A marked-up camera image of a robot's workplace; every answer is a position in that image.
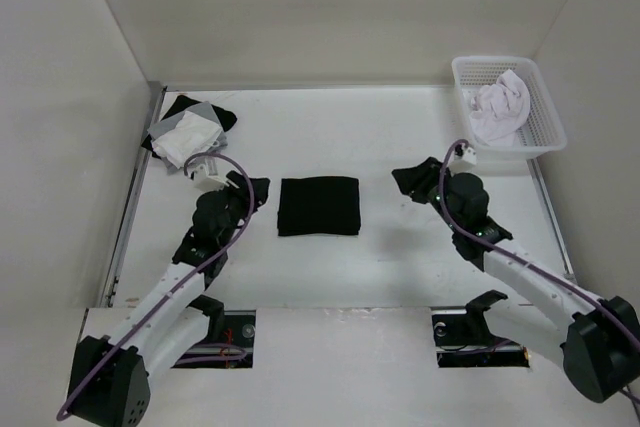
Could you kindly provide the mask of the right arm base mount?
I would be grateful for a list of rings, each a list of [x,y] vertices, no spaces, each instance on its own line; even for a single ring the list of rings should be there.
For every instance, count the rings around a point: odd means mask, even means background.
[[[490,290],[464,306],[431,313],[439,368],[529,368],[527,349],[489,331],[484,314],[507,295]]]

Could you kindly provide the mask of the white plastic basket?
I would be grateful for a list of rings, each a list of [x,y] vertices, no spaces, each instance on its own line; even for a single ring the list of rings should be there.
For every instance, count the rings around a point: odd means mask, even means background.
[[[524,161],[566,147],[564,128],[533,60],[514,56],[459,56],[452,60],[451,68],[464,137],[476,149],[481,160]],[[514,132],[515,138],[511,144],[491,146],[473,132],[472,99],[483,86],[495,84],[499,76],[508,70],[513,71],[527,87],[530,111],[523,126]]]

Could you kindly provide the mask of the folded grey tank top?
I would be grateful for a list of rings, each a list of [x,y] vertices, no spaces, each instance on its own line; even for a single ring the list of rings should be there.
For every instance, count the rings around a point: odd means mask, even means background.
[[[169,118],[167,120],[164,120],[164,121],[161,120],[161,121],[153,124],[147,130],[148,134],[151,137],[151,143],[152,143],[152,141],[154,139],[157,139],[161,135],[163,135],[166,132],[172,130],[176,126],[176,124],[182,119],[182,117],[184,116],[185,112],[192,112],[192,113],[195,113],[195,114],[198,114],[198,115],[202,116],[202,111],[195,112],[195,110],[196,109],[201,109],[203,107],[204,107],[204,102],[201,102],[201,104],[198,104],[197,106],[193,106],[190,109],[185,110],[182,114],[175,115],[175,116],[173,116],[173,117],[171,117],[171,118]],[[213,114],[211,114],[211,115],[207,114],[204,118],[207,118],[207,119],[212,120],[212,121],[216,122],[217,124],[219,124],[219,121],[218,120],[213,120],[212,117],[213,117]],[[208,150],[204,151],[204,152],[219,151],[220,149],[223,149],[226,146],[227,146],[227,137],[226,137],[226,133],[223,131],[220,134],[220,136],[218,137],[218,139],[216,140],[216,142],[214,143],[214,145],[212,147],[210,147]],[[182,168],[182,167],[181,168],[176,168],[171,163],[169,163],[166,159],[161,158],[161,157],[159,157],[159,158],[160,158],[160,161],[165,166],[166,171],[167,171],[168,174],[177,173]]]

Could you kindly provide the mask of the folded white tank top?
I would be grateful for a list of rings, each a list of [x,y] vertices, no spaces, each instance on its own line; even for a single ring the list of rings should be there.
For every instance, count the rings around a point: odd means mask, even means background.
[[[154,139],[151,145],[159,157],[181,168],[189,157],[212,147],[222,132],[216,122],[185,112],[172,130]]]

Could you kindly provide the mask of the black tank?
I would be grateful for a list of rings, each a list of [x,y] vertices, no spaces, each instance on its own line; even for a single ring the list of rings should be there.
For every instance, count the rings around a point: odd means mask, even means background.
[[[197,106],[201,104],[201,101],[192,99],[185,95],[179,95],[176,100],[173,102],[171,107],[162,117],[162,121],[167,120],[175,115],[182,114],[185,110],[190,109],[193,106]],[[213,114],[212,119],[218,120],[219,124],[222,126],[224,132],[228,132],[237,122],[237,116],[222,107],[218,107],[214,104],[210,104],[209,102],[204,102],[204,107],[201,109],[196,109],[195,112],[202,111],[202,116],[205,117],[207,114]]]
[[[281,181],[280,237],[327,234],[356,236],[361,229],[359,180],[345,176]]]

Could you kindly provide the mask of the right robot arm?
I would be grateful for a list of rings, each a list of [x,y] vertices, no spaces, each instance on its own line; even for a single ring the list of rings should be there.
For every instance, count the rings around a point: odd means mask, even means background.
[[[462,259],[523,297],[492,290],[469,301],[464,331],[483,343],[520,344],[561,368],[586,399],[603,403],[639,378],[639,318],[624,298],[606,299],[538,264],[489,214],[490,196],[471,172],[429,157],[391,173],[402,195],[431,206]]]

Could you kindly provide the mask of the folded black tank top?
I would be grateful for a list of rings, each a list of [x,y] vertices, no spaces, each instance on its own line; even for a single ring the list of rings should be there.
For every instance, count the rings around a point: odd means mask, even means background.
[[[197,106],[201,104],[201,101],[192,99],[185,95],[179,95],[176,100],[173,102],[171,107],[162,117],[162,121],[167,120],[175,115],[182,114],[185,110],[190,109],[193,106]],[[222,107],[218,107],[214,104],[210,104],[209,102],[204,102],[204,107],[201,109],[196,109],[195,112],[202,111],[202,116],[205,117],[207,114],[213,114],[212,119],[218,120],[219,124],[222,126],[224,132],[228,132],[237,122],[237,116]]]

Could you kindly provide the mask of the white tank top in basket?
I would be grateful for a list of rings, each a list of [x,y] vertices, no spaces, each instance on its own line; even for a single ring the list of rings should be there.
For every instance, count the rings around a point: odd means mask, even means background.
[[[470,100],[469,120],[475,138],[490,147],[511,147],[527,122],[531,96],[525,82],[511,69],[494,84],[482,86]]]

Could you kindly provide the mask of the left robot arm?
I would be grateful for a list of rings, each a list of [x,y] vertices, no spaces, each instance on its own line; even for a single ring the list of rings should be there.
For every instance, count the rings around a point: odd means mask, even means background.
[[[267,178],[227,174],[223,186],[196,201],[192,225],[158,283],[110,333],[76,346],[67,399],[57,415],[95,426],[136,426],[152,386],[197,343],[224,334],[224,305],[206,296],[229,247],[268,199]]]

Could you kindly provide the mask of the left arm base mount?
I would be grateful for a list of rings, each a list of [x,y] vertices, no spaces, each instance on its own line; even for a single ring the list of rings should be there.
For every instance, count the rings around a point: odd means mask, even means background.
[[[257,315],[255,310],[227,310],[201,295],[189,307],[208,319],[205,337],[176,363],[178,369],[250,369],[253,367]]]

